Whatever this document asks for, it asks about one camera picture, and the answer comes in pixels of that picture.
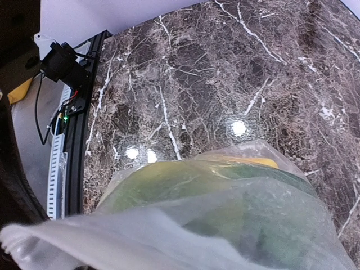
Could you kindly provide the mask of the green yellow pepper toy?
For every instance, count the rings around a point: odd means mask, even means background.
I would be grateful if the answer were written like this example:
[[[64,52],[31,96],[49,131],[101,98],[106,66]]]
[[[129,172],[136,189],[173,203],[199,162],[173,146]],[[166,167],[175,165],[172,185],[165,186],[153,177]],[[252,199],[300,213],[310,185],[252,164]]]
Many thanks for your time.
[[[221,174],[226,166],[193,160],[153,163],[120,181],[102,206],[120,212],[155,204],[182,227],[237,245],[246,204],[238,190],[240,179]]]

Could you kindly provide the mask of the clear polka dot zip bag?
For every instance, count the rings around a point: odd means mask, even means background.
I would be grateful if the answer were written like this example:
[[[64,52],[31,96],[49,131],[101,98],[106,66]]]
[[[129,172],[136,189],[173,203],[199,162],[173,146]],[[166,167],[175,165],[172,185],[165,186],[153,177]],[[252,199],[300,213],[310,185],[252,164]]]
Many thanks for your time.
[[[355,269],[327,206],[265,141],[115,175],[88,215],[9,224],[21,269]]]

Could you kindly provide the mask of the bok choy toy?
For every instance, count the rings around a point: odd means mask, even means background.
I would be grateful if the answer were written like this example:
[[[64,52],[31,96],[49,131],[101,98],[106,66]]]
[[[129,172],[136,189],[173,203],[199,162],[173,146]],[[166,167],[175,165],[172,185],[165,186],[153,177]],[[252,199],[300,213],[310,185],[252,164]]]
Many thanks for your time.
[[[229,179],[245,179],[255,177],[269,177],[285,184],[291,185],[315,198],[318,198],[313,186],[306,180],[286,172],[265,165],[237,164],[225,166],[220,170],[221,174]]]

